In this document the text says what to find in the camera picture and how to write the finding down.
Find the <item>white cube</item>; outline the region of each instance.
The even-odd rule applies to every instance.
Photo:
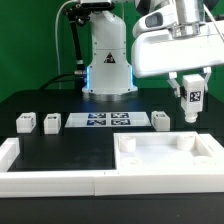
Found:
[[[36,114],[22,113],[16,120],[17,133],[31,133],[36,126]]]
[[[164,111],[153,111],[151,123],[156,131],[170,131],[170,118]]]
[[[45,134],[58,134],[61,128],[61,114],[48,114],[44,120]]]

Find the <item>green background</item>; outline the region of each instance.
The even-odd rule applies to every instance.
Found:
[[[0,102],[19,90],[38,89],[57,75],[54,39],[55,17],[64,0],[1,0],[0,1]],[[132,28],[138,20],[132,3],[125,4],[127,26],[127,56],[130,62],[134,42]],[[121,16],[117,5],[114,14]],[[224,14],[224,1],[213,10]],[[90,26],[79,28],[81,48],[85,63],[91,62]],[[59,45],[62,72],[75,70],[72,36],[67,18],[60,17]],[[163,76],[136,79],[138,87],[169,87]],[[224,67],[214,67],[209,82],[209,92],[224,102]]]

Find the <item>black table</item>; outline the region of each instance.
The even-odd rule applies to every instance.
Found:
[[[211,95],[205,97],[204,110],[199,113],[197,122],[188,124],[179,99],[175,99],[170,89],[141,89],[137,98],[121,102],[94,102],[83,100],[73,90],[22,91],[13,94],[0,104],[0,142],[8,137],[16,137],[16,118],[23,112],[36,112],[37,127],[31,135],[20,135],[24,149],[9,171],[30,170],[83,170],[113,169],[113,138],[115,132],[151,132],[152,127],[117,127],[117,128],[77,128],[61,129],[53,141],[43,133],[43,119],[47,113],[61,113],[64,126],[69,113],[81,112],[132,112],[145,111],[149,118],[152,111],[165,111],[171,118],[171,131],[197,131],[210,133],[224,145],[224,104]],[[80,162],[68,163],[69,153],[62,154],[60,146],[77,136],[77,150],[85,148],[86,138],[94,148],[86,151],[89,159],[83,157]],[[36,156],[41,158],[43,151],[35,150],[35,145],[42,143],[57,145],[58,157],[53,162],[37,163]],[[103,197],[51,197],[51,198],[8,198],[0,199],[0,223],[223,223],[224,193],[203,194],[164,194],[164,195],[125,195]]]

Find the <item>white robot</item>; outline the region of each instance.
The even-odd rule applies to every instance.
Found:
[[[217,1],[205,3],[215,5]],[[78,4],[90,11],[92,28],[93,59],[87,68],[84,97],[116,101],[136,95],[133,66],[138,78],[168,75],[176,96],[181,96],[186,121],[195,122],[197,112],[202,111],[210,66],[224,64],[224,23],[205,22],[203,0],[135,0],[143,17],[133,28],[136,41],[131,66],[126,60],[125,23],[107,10],[113,4],[111,0],[81,0]],[[197,68],[202,73],[184,76],[184,87],[180,87],[177,72]]]
[[[140,78],[169,74],[168,82],[181,96],[185,120],[193,123],[202,111],[210,66],[224,64],[224,22],[206,23],[205,11],[213,18],[202,0],[154,0],[144,9],[148,12],[133,29],[134,74]],[[180,88],[176,72],[198,68],[201,74],[183,76]]]

